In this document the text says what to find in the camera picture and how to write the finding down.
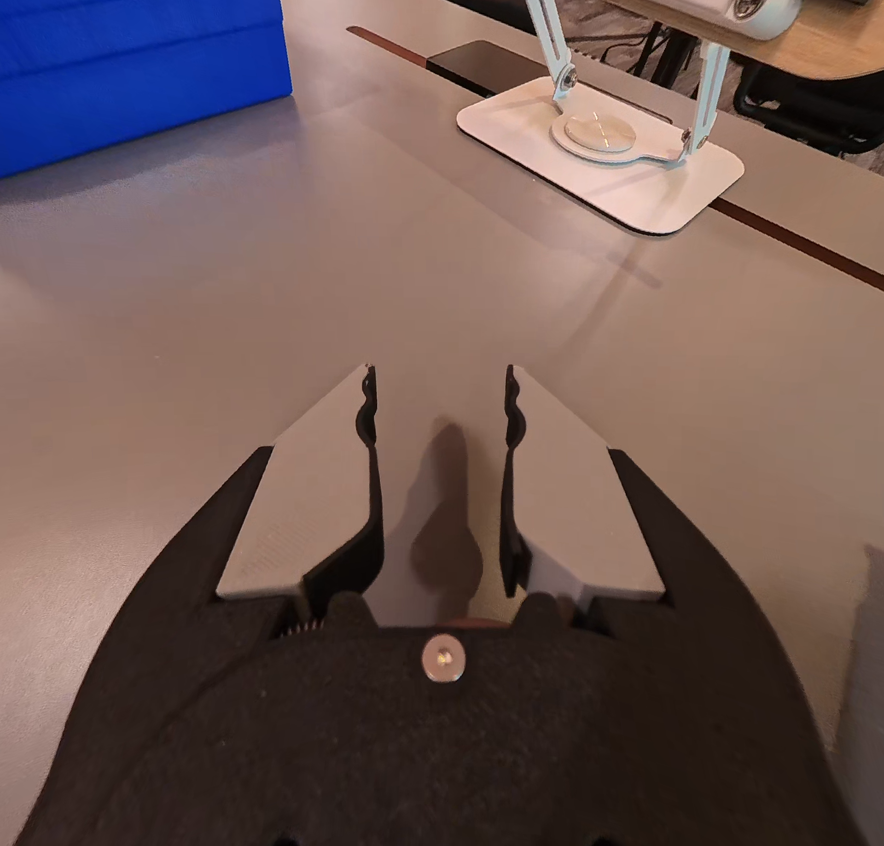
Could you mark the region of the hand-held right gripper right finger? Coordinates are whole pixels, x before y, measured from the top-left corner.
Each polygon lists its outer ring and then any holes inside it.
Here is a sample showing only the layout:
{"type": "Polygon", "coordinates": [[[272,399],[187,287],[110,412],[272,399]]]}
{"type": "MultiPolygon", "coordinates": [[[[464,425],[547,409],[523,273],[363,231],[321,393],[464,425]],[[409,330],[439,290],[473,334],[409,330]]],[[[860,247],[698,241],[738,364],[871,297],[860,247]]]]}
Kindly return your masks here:
{"type": "Polygon", "coordinates": [[[499,561],[506,597],[545,593],[573,613],[665,592],[602,437],[524,368],[506,368],[499,561]]]}

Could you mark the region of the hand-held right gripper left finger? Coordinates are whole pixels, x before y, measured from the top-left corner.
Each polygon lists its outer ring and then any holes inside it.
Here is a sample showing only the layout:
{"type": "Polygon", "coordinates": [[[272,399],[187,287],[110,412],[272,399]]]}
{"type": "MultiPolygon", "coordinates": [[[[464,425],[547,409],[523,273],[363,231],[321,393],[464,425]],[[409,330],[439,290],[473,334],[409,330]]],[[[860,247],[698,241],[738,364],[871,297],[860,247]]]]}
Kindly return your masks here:
{"type": "Polygon", "coordinates": [[[384,563],[377,409],[375,367],[359,365],[278,436],[217,597],[289,597],[325,617],[336,594],[370,587],[384,563]]]}

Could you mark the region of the blue plastic bin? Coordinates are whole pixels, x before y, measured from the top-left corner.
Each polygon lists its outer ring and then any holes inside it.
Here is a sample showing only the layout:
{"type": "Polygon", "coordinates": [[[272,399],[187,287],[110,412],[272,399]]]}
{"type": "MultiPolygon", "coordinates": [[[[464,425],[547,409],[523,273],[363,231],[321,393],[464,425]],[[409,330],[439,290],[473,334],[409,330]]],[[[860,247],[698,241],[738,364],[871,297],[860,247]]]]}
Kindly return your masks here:
{"type": "Polygon", "coordinates": [[[1,174],[286,97],[281,0],[1,0],[1,174]]]}

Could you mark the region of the instruction sheet on stand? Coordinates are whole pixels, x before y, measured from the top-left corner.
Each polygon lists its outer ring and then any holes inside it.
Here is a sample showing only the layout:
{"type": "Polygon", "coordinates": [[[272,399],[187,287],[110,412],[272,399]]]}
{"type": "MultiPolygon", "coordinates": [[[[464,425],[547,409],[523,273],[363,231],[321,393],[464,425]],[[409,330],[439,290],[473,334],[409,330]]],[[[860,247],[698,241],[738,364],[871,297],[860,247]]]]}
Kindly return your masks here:
{"type": "Polygon", "coordinates": [[[744,174],[711,133],[731,52],[802,78],[882,71],[882,0],[606,0],[699,39],[684,130],[578,82],[555,0],[525,0],[549,78],[459,111],[459,130],[637,233],[679,232],[744,174]]]}

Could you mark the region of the black office chair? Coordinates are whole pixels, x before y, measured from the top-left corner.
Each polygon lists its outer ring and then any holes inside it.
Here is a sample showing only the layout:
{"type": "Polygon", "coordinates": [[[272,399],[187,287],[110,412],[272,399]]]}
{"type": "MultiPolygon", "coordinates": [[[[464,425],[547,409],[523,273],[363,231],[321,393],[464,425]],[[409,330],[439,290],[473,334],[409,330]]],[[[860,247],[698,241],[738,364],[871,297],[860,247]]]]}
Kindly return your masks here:
{"type": "Polygon", "coordinates": [[[751,61],[735,89],[734,109],[829,155],[861,155],[883,143],[883,73],[818,80],[751,61]]]}

